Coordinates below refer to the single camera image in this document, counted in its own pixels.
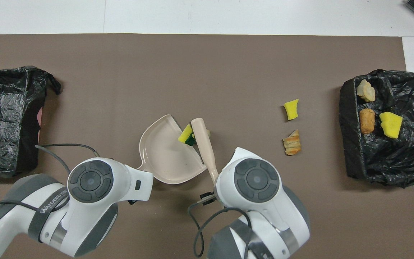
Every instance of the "wooden handle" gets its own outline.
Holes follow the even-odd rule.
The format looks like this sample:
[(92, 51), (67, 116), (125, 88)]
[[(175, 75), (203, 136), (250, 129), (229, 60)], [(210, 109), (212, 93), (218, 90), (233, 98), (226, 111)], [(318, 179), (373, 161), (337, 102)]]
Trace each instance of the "wooden handle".
[(215, 185), (218, 171), (215, 164), (212, 143), (210, 143), (204, 120), (202, 118), (192, 120), (191, 127), (193, 128), (194, 138), (196, 139), (197, 147), (201, 153), (202, 161), (204, 161), (204, 164), (207, 166), (210, 177), (212, 177), (213, 185)]

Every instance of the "white floor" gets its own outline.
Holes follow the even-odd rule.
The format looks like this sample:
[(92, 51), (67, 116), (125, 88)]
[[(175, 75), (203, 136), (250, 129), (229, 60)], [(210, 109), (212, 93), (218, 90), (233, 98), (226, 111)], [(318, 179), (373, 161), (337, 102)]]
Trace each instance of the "white floor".
[(38, 33), (401, 36), (414, 72), (402, 0), (0, 0), (0, 34)]

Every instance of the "black plastic bag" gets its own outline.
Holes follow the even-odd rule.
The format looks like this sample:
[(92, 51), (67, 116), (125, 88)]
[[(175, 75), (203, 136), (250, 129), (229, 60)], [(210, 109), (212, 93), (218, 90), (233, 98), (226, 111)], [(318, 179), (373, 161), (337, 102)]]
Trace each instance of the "black plastic bag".
[[(357, 95), (363, 79), (375, 88), (373, 102)], [(378, 69), (346, 81), (339, 108), (347, 175), (384, 185), (414, 185), (414, 73)], [(375, 112), (375, 128), (368, 135), (360, 132), (359, 112), (364, 108)], [(379, 117), (383, 112), (403, 117), (397, 139), (384, 135)]]
[(0, 70), (0, 176), (11, 177), (38, 165), (37, 115), (44, 105), (47, 84), (61, 92), (60, 83), (33, 66)]

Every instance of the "brown table surface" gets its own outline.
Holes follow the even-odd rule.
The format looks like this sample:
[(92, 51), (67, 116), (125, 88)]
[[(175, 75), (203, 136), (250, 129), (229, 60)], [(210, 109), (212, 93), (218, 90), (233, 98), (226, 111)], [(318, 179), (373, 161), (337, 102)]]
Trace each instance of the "brown table surface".
[[(405, 70), (401, 38), (0, 35), (0, 69), (24, 65), (50, 72), (64, 87), (46, 100), (42, 144), (88, 144), (138, 167), (138, 142), (151, 123), (171, 114), (183, 127), (202, 117), (218, 169), (237, 146), (253, 151), (276, 166), (309, 210), (311, 238), (292, 258), (414, 258), (414, 186), (348, 178), (338, 125), (344, 81), (378, 68)], [(281, 105), (296, 98), (299, 117), (287, 121)], [(281, 139), (295, 129), (302, 151), (289, 157)], [(91, 157), (78, 147), (53, 151), (71, 168)], [(66, 183), (47, 154), (31, 173)], [(0, 179), (0, 199), (20, 177)], [(186, 209), (211, 190), (207, 172), (179, 185), (155, 179), (150, 200), (120, 203), (109, 235), (84, 258), (194, 258), (196, 227)], [(196, 208), (195, 215), (203, 222), (219, 207)], [(207, 247), (238, 216), (214, 219)], [(3, 258), (68, 256), (19, 235)]]

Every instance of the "cable connector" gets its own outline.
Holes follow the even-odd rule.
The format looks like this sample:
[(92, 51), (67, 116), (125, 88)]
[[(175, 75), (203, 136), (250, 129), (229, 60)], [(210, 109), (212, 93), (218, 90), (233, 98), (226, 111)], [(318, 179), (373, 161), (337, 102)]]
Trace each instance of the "cable connector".
[(210, 204), (217, 200), (217, 197), (215, 196), (214, 192), (204, 193), (204, 194), (199, 195), (199, 197), (201, 198), (201, 200), (199, 200), (197, 203), (202, 202), (203, 206)]

